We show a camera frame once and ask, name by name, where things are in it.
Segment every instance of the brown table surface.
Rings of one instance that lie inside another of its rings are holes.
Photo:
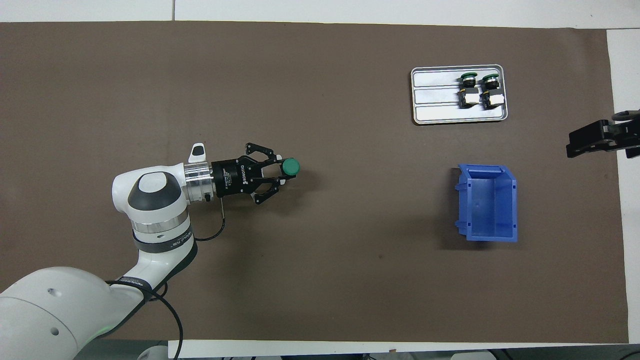
[[[567,159],[612,113],[604,30],[234,22],[0,24],[0,288],[136,262],[122,172],[246,142],[299,159],[170,282],[186,338],[627,342],[616,156]],[[416,126],[414,67],[499,63],[509,117]],[[517,243],[458,234],[458,163],[518,179]],[[196,235],[216,203],[191,208]],[[177,337],[145,306],[114,338]]]

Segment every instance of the green round object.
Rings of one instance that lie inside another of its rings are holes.
[[[498,74],[489,74],[485,77],[482,78],[483,81],[487,81],[489,79],[493,79],[493,78],[497,78],[499,75]]]
[[[282,162],[282,171],[289,176],[296,175],[300,171],[300,163],[294,158]]]

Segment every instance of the rectangular tray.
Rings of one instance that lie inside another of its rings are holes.
[[[460,76],[476,72],[476,87],[481,89],[483,76],[497,73],[504,90],[504,105],[486,110],[482,104],[460,108]],[[462,65],[417,67],[411,71],[413,121],[418,125],[455,124],[460,122],[500,121],[507,117],[507,90],[500,65]]]

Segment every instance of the blue bin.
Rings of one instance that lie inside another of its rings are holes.
[[[502,165],[458,165],[456,226],[470,241],[518,241],[516,178]]]

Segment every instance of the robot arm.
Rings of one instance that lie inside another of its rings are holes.
[[[267,160],[249,157],[253,151],[262,152]],[[262,169],[276,164],[281,175],[264,177]],[[11,285],[0,293],[0,358],[73,359],[91,340],[115,331],[149,300],[150,291],[157,291],[192,262],[198,247],[189,204],[235,193],[247,193],[262,204],[299,169],[295,159],[283,160],[273,150],[252,143],[238,159],[209,164],[204,145],[196,143],[186,164],[116,176],[113,204],[131,221],[138,262],[118,279],[120,284],[111,286],[67,267],[38,270]],[[256,193],[263,183],[271,187]]]

